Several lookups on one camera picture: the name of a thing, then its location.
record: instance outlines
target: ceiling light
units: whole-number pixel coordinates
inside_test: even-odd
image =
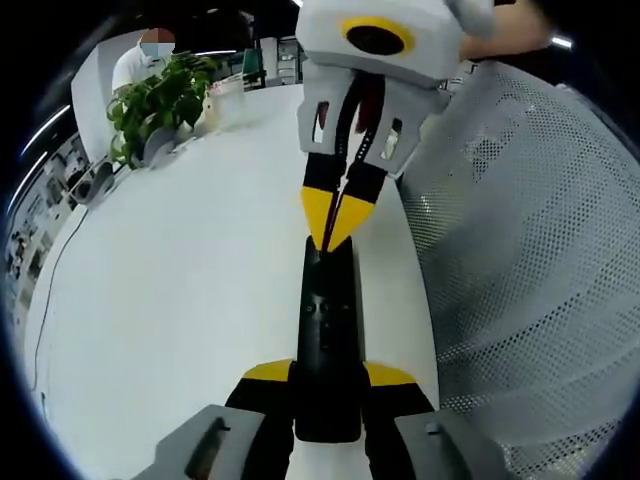
[[[31,144],[33,144],[33,142],[36,141],[36,139],[42,135],[42,132],[44,132],[47,128],[49,128],[51,125],[53,125],[53,123],[58,120],[58,118],[60,118],[62,115],[64,115],[64,113],[69,110],[71,108],[71,105],[66,105],[64,107],[62,107],[60,110],[58,110],[58,112],[51,117],[49,120],[47,120],[44,125],[42,125],[38,131],[36,133],[33,134],[33,137],[31,137],[31,140],[29,140],[27,142],[27,144],[24,146],[24,148],[22,149],[22,152],[20,152],[20,156],[24,155],[24,152],[27,151],[27,148],[29,148],[31,146]]]
[[[203,57],[205,55],[224,55],[225,53],[236,53],[237,50],[212,50],[211,52],[194,53],[196,57]]]
[[[557,45],[558,47],[566,48],[567,50],[571,50],[571,48],[573,47],[573,42],[568,38],[553,37],[551,39],[551,43]]]
[[[38,158],[38,160],[36,160],[36,163],[33,164],[33,167],[31,167],[31,170],[29,170],[29,173],[27,173],[24,178],[22,179],[22,181],[20,182],[20,185],[18,185],[18,188],[16,188],[15,193],[13,194],[13,196],[11,197],[11,201],[9,202],[9,206],[7,207],[7,212],[9,212],[11,210],[11,207],[13,206],[13,203],[16,201],[16,199],[21,195],[22,193],[22,189],[24,188],[24,186],[26,185],[27,181],[31,178],[31,175],[33,175],[33,173],[40,167],[40,164],[44,161],[45,158],[47,158],[47,154],[49,152],[44,152],[42,155],[40,155],[40,157]]]

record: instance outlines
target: black cable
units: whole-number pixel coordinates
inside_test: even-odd
[[[71,241],[73,236],[76,234],[76,232],[80,228],[80,225],[82,225],[82,222],[84,222],[84,219],[86,218],[88,211],[89,210],[85,210],[84,214],[82,215],[82,218],[78,222],[78,225],[76,225],[76,228],[73,229],[73,232],[71,232],[71,235],[69,235],[69,238],[67,238],[67,240],[64,242],[64,245],[62,245],[62,248],[60,249],[60,254],[58,255],[58,258],[56,258],[56,263],[53,264],[53,269],[51,270],[51,280],[49,280],[49,291],[47,292],[47,302],[44,306],[42,324],[40,325],[40,332],[38,333],[38,343],[36,343],[36,352],[35,352],[34,367],[33,367],[34,378],[33,378],[33,387],[31,387],[31,392],[35,392],[36,387],[38,386],[38,352],[40,351],[40,342],[42,341],[42,332],[44,331],[44,324],[47,321],[47,312],[49,311],[49,301],[51,300],[51,290],[53,287],[53,279],[55,278],[55,275],[56,275],[56,268],[58,267],[58,262],[62,258],[62,254],[64,253],[64,250],[67,248],[67,245],[69,245],[69,242]]]

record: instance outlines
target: face mask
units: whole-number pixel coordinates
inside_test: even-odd
[[[142,52],[153,60],[167,58],[173,52],[175,43],[140,43]]]

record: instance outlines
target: white tabletop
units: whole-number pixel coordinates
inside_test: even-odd
[[[45,393],[49,424],[87,478],[130,478],[165,435],[206,405],[223,405],[246,370],[295,356],[309,234],[295,116],[302,88],[247,95],[251,126],[209,134],[161,169],[132,172],[87,214],[58,264],[36,394]],[[82,208],[36,285],[29,384],[52,266]],[[354,241],[366,357],[411,373],[437,408],[429,308],[392,180]],[[287,478],[338,470],[332,478],[370,478],[361,442],[296,443]]]

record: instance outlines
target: green leaves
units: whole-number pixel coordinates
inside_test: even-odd
[[[172,55],[160,76],[149,77],[119,92],[107,106],[107,118],[118,132],[111,142],[114,159],[133,168],[151,133],[163,127],[191,128],[202,114],[202,102],[217,63],[191,53]]]

